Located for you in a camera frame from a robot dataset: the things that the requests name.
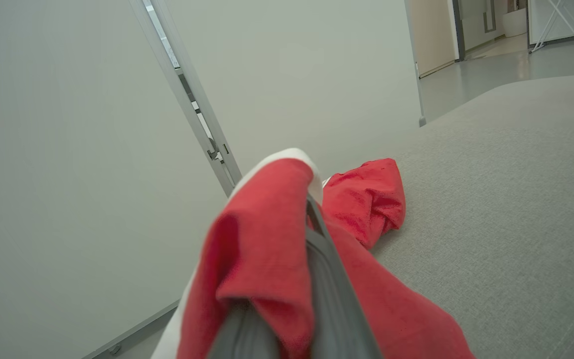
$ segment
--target red cloth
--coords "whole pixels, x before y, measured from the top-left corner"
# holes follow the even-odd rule
[[[205,240],[178,359],[207,355],[231,298],[251,300],[278,336],[284,357],[308,356],[314,313],[303,219],[312,177],[304,162],[281,159],[262,167],[231,198]],[[453,318],[364,248],[404,220],[396,162],[367,162],[335,175],[325,187],[323,217],[386,358],[472,358]]]

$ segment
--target doorway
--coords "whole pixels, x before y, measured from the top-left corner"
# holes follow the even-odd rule
[[[408,12],[420,78],[459,59],[451,0],[408,0]]]
[[[526,0],[454,0],[464,60],[528,50]]]

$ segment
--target white wall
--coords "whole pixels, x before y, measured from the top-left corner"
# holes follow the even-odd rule
[[[474,2],[478,3],[485,0],[462,0],[462,2]],[[486,41],[490,41],[498,36],[504,34],[504,27],[502,25],[502,15],[506,14],[506,1],[505,0],[495,0],[495,19],[496,19],[496,30],[492,32],[484,32],[484,18],[483,14],[474,13],[468,14],[467,17],[462,19],[462,28],[464,32],[464,46],[466,50],[474,48],[477,45],[481,45]]]
[[[0,0],[0,359],[180,298],[225,202],[125,0]]]
[[[243,173],[295,146],[328,176],[419,130],[404,1],[166,2]]]
[[[568,3],[567,8],[574,17],[574,0],[568,0],[566,3]],[[549,20],[554,9],[546,0],[529,0],[528,7],[529,37],[531,43],[536,43],[540,36],[542,36],[546,22]],[[570,36],[573,36],[573,33],[564,23],[564,20],[558,16],[546,40],[567,38]]]

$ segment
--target hallway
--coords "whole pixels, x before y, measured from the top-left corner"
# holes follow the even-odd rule
[[[467,55],[467,59],[479,59],[482,57],[491,57],[511,52],[528,50],[526,34],[513,36],[510,38],[501,38],[492,43],[478,48]]]
[[[574,41],[456,63],[420,80],[427,122],[504,84],[574,75]]]

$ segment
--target fabric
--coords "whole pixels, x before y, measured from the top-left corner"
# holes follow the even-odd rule
[[[400,229],[405,220],[405,192],[396,161],[369,161],[333,175],[324,187],[323,211],[369,249],[381,234]]]
[[[273,161],[278,161],[281,159],[297,159],[307,164],[311,168],[313,178],[308,187],[309,195],[311,195],[311,197],[314,198],[316,202],[321,203],[323,200],[323,189],[320,182],[319,170],[317,169],[313,161],[310,159],[310,157],[307,156],[307,154],[303,152],[303,150],[299,150],[298,148],[288,148],[286,150],[282,150],[280,152],[274,153],[264,158],[258,165],[254,166],[252,170],[250,170],[248,173],[245,174],[245,176],[243,176],[241,181],[232,191],[229,200],[234,198],[236,193],[243,186],[245,186],[245,184],[252,177],[254,177],[259,170],[264,168],[264,166],[268,165]],[[171,319],[169,320],[168,325],[166,325],[162,333],[161,340],[156,346],[154,352],[152,353],[151,359],[171,359],[177,356],[178,345],[180,344],[180,338],[181,338],[181,332],[180,332],[181,322],[183,315],[185,313],[185,307],[187,306],[187,298],[189,297],[189,291],[194,283],[194,277],[196,277],[196,268],[194,268],[194,272],[192,273],[189,282],[185,286],[183,295],[178,301],[178,307],[174,311]]]
[[[389,153],[407,215],[378,261],[479,358],[574,358],[574,76],[488,91]]]
[[[205,357],[232,298],[251,300],[280,339],[285,357],[307,357],[314,316],[303,219],[313,179],[319,187],[306,162],[277,159],[257,169],[230,199],[210,229],[182,311],[178,358]],[[385,357],[470,358],[453,318],[406,288],[361,245],[402,224],[401,186],[392,160],[332,178],[325,197],[345,197],[359,210],[346,220],[350,207],[326,213],[325,204],[328,230]]]

